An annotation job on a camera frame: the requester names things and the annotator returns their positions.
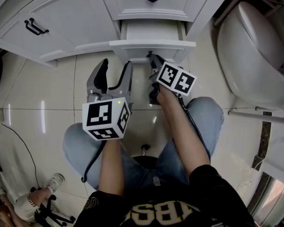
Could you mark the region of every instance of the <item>jeans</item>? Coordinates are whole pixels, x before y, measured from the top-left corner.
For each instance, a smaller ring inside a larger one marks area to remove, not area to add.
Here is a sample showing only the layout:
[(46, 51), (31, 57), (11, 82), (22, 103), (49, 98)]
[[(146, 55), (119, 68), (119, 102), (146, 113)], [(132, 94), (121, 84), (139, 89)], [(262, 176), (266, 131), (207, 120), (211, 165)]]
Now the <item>jeans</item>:
[[(221, 126), (223, 124), (223, 111), (219, 105), (209, 97), (199, 97), (190, 101), (187, 109), (198, 128), (207, 152), (213, 155)], [(65, 157), (75, 170), (81, 175), (95, 155), (101, 142), (93, 140), (83, 129), (82, 123), (71, 125), (65, 132), (63, 151)], [(153, 186), (154, 177), (160, 183), (189, 184), (184, 166), (178, 156), (173, 140), (169, 141), (156, 163), (156, 169), (144, 169), (138, 162), (127, 155), (122, 148), (121, 157), (124, 169), (125, 192)], [(102, 154), (90, 168), (87, 182), (96, 190), (98, 189)]]

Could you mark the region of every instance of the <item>white toilet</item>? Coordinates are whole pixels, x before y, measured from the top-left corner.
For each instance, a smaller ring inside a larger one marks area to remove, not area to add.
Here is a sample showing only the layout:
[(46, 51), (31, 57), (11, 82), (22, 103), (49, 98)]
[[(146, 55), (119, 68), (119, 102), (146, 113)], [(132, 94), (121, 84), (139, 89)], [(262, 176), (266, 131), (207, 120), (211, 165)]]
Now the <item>white toilet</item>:
[(231, 91), (246, 102), (284, 110), (284, 46), (268, 20), (240, 2), (218, 35), (219, 61)]

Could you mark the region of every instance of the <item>white cube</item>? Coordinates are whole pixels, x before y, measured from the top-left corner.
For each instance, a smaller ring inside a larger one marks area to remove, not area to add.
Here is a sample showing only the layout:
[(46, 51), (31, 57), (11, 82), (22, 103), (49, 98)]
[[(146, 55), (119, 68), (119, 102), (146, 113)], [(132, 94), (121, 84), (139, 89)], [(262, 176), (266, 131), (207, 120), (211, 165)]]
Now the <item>white cube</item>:
[(94, 140), (123, 138), (129, 116), (125, 97), (82, 105), (83, 129)]
[(173, 92), (188, 96), (197, 77), (178, 66), (164, 62), (156, 81)]

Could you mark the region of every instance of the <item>wire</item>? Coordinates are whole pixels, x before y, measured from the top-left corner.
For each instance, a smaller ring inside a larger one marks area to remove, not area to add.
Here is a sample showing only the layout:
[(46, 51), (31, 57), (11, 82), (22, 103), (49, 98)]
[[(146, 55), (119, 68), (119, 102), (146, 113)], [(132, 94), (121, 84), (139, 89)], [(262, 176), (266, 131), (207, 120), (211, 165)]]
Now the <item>wire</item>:
[(13, 132), (19, 137), (19, 139), (24, 143), (24, 145), (25, 145), (27, 151), (29, 152), (30, 157), (32, 158), (32, 161), (33, 161), (33, 163), (34, 163), (34, 167), (35, 167), (35, 177), (36, 177), (37, 185), (38, 185), (38, 187), (40, 188), (39, 182), (38, 182), (38, 178), (37, 178), (37, 168), (36, 168), (36, 164), (35, 164), (35, 162), (34, 162), (34, 159), (33, 159), (32, 154), (30, 153), (29, 149), (27, 148), (26, 143), (24, 142), (24, 140), (22, 140), (22, 138), (20, 137), (20, 135), (18, 135), (18, 133), (17, 133), (16, 131), (14, 131), (12, 128), (10, 128), (10, 127), (8, 127), (8, 126), (6, 126), (6, 125), (4, 125), (4, 124), (2, 124), (2, 125), (3, 125), (4, 127), (8, 128), (8, 129), (10, 129), (11, 131), (13, 131)]
[(264, 158), (263, 160), (261, 160), (258, 164), (256, 164), (256, 166), (255, 166), (254, 169), (256, 170), (256, 169), (257, 169), (257, 166), (260, 165), (264, 160), (265, 160), (265, 158)]
[(104, 146), (106, 144), (106, 140), (101, 141), (101, 145), (99, 147), (99, 149), (96, 151), (96, 154), (94, 155), (94, 157), (90, 160), (88, 166), (86, 167), (85, 171), (84, 171), (84, 176), (81, 178), (81, 181), (83, 183), (85, 183), (87, 181), (87, 173), (89, 172), (91, 166), (95, 163), (95, 161), (98, 159), (98, 157), (100, 156)]

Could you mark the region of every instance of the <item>tile floor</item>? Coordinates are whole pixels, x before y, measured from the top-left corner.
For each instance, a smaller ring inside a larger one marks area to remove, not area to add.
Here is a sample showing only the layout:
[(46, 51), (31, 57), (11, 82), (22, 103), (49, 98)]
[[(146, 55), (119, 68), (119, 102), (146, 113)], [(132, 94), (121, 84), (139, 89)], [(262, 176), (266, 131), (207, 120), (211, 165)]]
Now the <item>tile floor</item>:
[[(212, 164), (238, 191), (248, 204), (260, 174), (250, 169), (258, 151), (261, 122), (227, 115), (229, 108), (255, 112), (254, 107), (237, 99), (225, 82), (213, 46), (217, 31), (211, 22), (196, 40), (197, 47), (180, 65), (198, 77), (190, 98), (210, 96), (223, 108), (222, 127)], [(40, 185), (53, 173), (65, 176), (66, 183), (57, 192), (55, 203), (61, 212), (78, 216), (93, 189), (83, 184), (62, 153), (65, 130), (81, 122), (81, 105), (86, 102), (86, 82), (94, 67), (104, 58), (109, 60), (109, 86), (117, 84), (123, 65), (113, 52), (98, 52), (58, 60), (51, 69), (36, 62), (7, 53), (0, 84), (0, 108), (5, 124), (12, 127), (26, 142), (37, 167)], [(151, 144), (148, 155), (157, 157), (169, 131), (159, 106), (150, 105), (146, 87), (150, 67), (134, 66), (131, 101), (133, 114), (123, 140), (132, 156), (140, 154), (142, 144)], [(0, 163), (11, 198), (36, 186), (33, 163), (19, 138), (0, 125)]]

